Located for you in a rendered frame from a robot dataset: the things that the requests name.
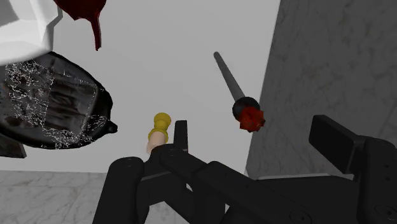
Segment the black speckled pan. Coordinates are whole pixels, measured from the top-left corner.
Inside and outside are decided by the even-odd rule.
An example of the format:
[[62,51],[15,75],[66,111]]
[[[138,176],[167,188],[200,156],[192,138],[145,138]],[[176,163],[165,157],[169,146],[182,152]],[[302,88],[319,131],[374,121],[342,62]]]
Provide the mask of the black speckled pan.
[[74,149],[117,132],[109,92],[49,52],[0,66],[0,135],[34,148]]

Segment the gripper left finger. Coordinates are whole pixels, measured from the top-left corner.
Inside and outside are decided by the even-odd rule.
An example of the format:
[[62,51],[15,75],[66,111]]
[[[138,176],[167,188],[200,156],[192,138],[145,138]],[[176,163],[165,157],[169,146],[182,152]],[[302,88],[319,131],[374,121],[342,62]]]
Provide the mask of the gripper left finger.
[[309,209],[219,162],[188,153],[188,126],[175,123],[174,142],[150,159],[115,160],[92,224],[144,224],[165,202],[189,224],[312,224]]

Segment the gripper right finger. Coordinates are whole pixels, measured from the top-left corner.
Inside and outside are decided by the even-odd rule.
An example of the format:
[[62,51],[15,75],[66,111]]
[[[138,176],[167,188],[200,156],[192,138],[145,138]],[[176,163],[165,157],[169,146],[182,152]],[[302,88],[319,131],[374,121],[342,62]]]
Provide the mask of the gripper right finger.
[[397,224],[397,147],[357,135],[326,115],[315,115],[309,143],[359,185],[359,224]]

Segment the dark red ladle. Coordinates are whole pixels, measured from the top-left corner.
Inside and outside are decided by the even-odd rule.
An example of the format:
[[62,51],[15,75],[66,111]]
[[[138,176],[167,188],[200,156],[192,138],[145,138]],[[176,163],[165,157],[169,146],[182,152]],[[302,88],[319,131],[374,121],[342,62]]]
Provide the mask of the dark red ladle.
[[95,39],[95,50],[101,47],[99,17],[107,0],[53,0],[73,20],[85,19],[90,22]]

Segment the yellow and beige bottle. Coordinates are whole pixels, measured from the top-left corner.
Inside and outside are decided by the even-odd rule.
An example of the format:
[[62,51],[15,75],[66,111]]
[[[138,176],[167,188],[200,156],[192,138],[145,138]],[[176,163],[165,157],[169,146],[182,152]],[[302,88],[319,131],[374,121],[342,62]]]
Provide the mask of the yellow and beige bottle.
[[146,151],[151,154],[152,150],[169,140],[167,129],[171,124],[171,118],[167,113],[157,113],[153,119],[153,128],[148,134]]

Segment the dark grey block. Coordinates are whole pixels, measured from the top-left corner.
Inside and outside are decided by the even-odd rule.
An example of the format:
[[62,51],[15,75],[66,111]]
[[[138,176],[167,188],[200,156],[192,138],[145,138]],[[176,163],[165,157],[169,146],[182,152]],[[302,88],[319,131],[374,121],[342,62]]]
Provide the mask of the dark grey block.
[[0,157],[25,158],[23,144],[0,134]]

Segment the white angular container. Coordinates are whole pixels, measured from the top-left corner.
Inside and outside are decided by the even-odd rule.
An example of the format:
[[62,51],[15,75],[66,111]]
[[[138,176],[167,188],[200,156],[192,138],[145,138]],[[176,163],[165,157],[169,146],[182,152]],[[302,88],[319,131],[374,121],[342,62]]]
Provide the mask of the white angular container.
[[54,0],[0,0],[0,66],[52,51],[62,17]]

